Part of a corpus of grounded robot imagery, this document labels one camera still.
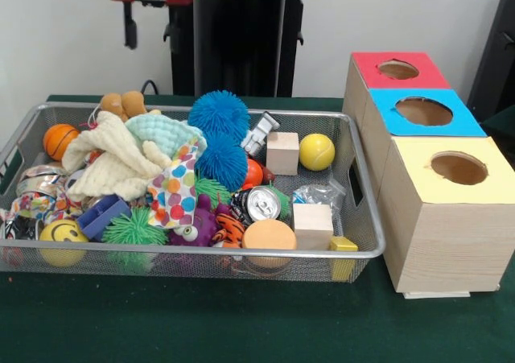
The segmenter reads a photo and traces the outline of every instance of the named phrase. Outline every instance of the cream knit blanket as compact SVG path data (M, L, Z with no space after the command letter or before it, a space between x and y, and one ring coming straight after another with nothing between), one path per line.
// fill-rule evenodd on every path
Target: cream knit blanket
M133 200L145 194L150 180L171 160L153 142L144 142L140 151L136 139L123 121L110 112L101 111L94 130L83 131L66 149L63 167L73 173L84 165L92 150L105 151L68 189L71 200L86 196L117 194Z

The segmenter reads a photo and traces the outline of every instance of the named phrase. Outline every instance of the red lid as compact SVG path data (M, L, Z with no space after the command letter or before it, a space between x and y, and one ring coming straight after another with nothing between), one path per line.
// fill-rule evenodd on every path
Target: red lid
M370 89L451 87L426 53L355 52L352 58Z

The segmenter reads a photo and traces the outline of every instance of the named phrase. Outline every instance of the wire mesh basket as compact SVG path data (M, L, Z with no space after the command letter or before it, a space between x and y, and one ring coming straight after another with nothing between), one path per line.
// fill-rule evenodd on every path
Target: wire mesh basket
M42 147L45 131L57 123L78 126L88 120L94 105L48 102L35 107L0 153L0 208L9 209L20 175L51 160ZM185 120L189 108L154 107L170 118ZM262 110L250 110L251 125ZM385 248L369 173L353 120L342 113L269 111L280 131L326 134L336 147L333 164L325 171L299 166L297 176L279 175L274 186L287 195L304 184L327 184L334 179L347 191L340 214L333 217L336 236L345 236L357 252L302 250L243 250L169 245L110 245L103 243L0 240L0 270L69 274L137 274L201 278L256 278L348 283L356 280L371 258ZM64 262L51 262L54 259ZM70 263L67 267L52 264ZM256 265L266 264L266 268Z

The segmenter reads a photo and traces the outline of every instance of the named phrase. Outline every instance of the stacked wooden boxes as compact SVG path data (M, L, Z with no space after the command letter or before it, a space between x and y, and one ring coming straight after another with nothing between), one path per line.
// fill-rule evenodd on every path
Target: stacked wooden boxes
M515 173L423 53L354 53L355 118L396 291L494 291L515 249Z

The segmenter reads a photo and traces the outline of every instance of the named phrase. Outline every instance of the orange ball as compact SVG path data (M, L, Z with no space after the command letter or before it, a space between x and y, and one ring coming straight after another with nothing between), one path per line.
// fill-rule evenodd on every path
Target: orange ball
M263 181L263 170L259 163L252 159L247 159L248 170L247 177L243 184L252 184L254 187L259 186Z
M56 124L43 137L43 147L54 160L61 160L68 144L79 136L79 130L69 124Z

